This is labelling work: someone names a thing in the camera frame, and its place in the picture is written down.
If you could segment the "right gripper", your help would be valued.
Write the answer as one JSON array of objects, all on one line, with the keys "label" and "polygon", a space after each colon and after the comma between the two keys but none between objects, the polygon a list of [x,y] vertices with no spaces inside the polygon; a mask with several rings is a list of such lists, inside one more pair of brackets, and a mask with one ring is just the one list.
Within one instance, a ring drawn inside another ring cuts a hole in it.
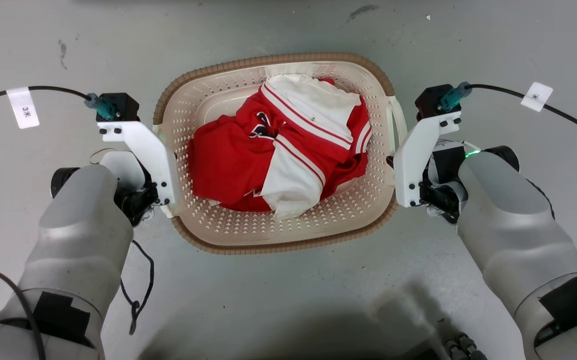
[{"label": "right gripper", "polygon": [[[459,170],[467,157],[480,152],[480,148],[466,141],[439,140],[435,143],[419,183],[419,203],[426,207],[426,214],[457,224],[468,199]],[[390,169],[394,168],[393,155],[386,157],[386,164]]]}]

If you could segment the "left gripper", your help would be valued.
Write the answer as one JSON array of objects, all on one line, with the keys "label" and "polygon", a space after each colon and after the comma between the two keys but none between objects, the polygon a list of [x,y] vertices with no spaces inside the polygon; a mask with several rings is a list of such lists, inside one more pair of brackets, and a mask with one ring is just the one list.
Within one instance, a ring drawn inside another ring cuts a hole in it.
[{"label": "left gripper", "polygon": [[132,152],[107,152],[99,162],[117,180],[114,202],[133,227],[152,216],[159,199],[156,183],[151,174]]}]

